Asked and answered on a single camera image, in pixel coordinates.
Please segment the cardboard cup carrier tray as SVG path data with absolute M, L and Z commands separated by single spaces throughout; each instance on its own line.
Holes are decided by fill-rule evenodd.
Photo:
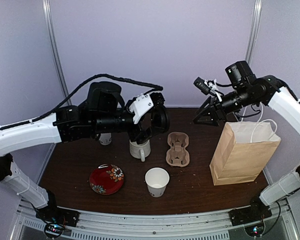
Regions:
M 184 132 L 171 132 L 167 136 L 170 149 L 166 152 L 166 162 L 172 167 L 184 168 L 190 163 L 187 151 L 189 136 Z

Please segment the white paper coffee cup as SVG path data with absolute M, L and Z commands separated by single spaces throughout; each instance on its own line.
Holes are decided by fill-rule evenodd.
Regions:
M 149 169 L 144 176 L 149 194 L 154 198 L 161 197 L 170 181 L 169 173 L 160 167 Z

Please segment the black plastic cup lid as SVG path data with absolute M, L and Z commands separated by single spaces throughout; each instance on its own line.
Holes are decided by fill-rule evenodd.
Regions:
M 170 128 L 170 117 L 164 106 L 159 106 L 151 113 L 151 132 L 153 135 L 166 133 Z

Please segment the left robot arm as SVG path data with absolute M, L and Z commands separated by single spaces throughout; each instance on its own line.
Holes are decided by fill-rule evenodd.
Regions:
M 80 105 L 60 105 L 37 118 L 0 126 L 0 182 L 51 222 L 59 221 L 62 211 L 54 194 L 30 180 L 14 162 L 12 152 L 43 144 L 99 140 L 103 134 L 122 132 L 130 141 L 143 144 L 168 131 L 170 120 L 160 89 L 128 102 L 121 91 L 121 86 L 113 82 L 93 82 Z

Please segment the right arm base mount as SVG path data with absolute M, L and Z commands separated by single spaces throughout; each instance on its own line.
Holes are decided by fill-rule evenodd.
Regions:
M 271 217 L 272 212 L 270 207 L 264 205 L 261 200 L 253 199 L 249 206 L 232 209 L 228 215 L 232 226 L 239 226 L 262 221 L 263 218 Z

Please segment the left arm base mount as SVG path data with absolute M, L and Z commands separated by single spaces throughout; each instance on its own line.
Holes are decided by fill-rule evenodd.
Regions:
M 34 210 L 36 212 L 36 217 L 43 222 L 58 224 L 62 227 L 76 227 L 80 216 L 78 211 L 60 207 L 35 208 Z

